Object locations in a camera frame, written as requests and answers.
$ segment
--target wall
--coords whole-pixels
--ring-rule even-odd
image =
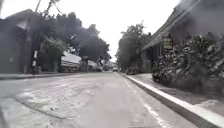
[[[0,24],[0,73],[21,73],[21,39],[24,35],[18,27]]]

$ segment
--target road marking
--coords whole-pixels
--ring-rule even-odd
[[[145,100],[142,98],[142,96],[133,88],[131,85],[128,84],[127,80],[124,80],[124,83],[126,86],[132,91],[133,94],[137,97],[137,99],[140,101],[140,103],[143,105],[144,108],[147,109],[148,113],[152,115],[152,117],[157,121],[157,123],[162,127],[162,128],[174,128],[171,126],[169,123],[167,123],[165,120],[163,120],[159,114],[153,110],[151,106],[149,106]]]

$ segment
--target concrete curb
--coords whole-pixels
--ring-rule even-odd
[[[68,76],[68,75],[76,75],[76,73],[27,75],[27,76],[5,76],[5,77],[0,77],[0,80],[35,79],[35,78],[59,77],[59,76]]]
[[[224,118],[210,110],[194,106],[185,101],[179,100],[167,93],[164,93],[149,84],[145,84],[130,76],[120,74],[130,80],[132,83],[139,86],[141,89],[152,95],[160,102],[191,121],[199,128],[224,128]]]

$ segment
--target parked car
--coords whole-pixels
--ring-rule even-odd
[[[113,68],[113,72],[118,72],[118,68]]]

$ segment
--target asphalt road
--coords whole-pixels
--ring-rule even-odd
[[[3,128],[196,128],[117,73],[0,81]]]

